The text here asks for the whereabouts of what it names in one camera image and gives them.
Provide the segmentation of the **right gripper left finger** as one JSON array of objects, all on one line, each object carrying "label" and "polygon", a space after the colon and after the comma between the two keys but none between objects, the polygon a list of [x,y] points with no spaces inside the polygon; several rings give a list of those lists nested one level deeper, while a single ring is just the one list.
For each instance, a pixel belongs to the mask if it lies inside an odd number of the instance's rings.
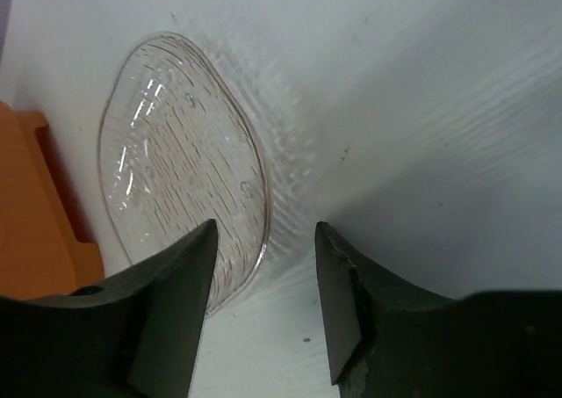
[{"label": "right gripper left finger", "polygon": [[218,242],[206,221],[72,294],[2,298],[2,396],[185,397]]}]

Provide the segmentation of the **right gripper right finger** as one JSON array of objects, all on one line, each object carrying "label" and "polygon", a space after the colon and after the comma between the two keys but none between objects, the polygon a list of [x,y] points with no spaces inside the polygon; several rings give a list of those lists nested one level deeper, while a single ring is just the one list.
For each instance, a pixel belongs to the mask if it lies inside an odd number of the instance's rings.
[{"label": "right gripper right finger", "polygon": [[326,222],[315,257],[330,379],[343,397],[558,397],[561,294],[427,291]]}]

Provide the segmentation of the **clear glass plate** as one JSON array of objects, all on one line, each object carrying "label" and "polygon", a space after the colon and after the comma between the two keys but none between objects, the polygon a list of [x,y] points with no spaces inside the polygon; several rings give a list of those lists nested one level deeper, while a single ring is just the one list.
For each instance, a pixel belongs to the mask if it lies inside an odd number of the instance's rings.
[{"label": "clear glass plate", "polygon": [[270,177],[249,117],[205,53],[156,33],[125,58],[98,136],[104,202],[136,264],[208,220],[214,314],[253,278],[270,234]]}]

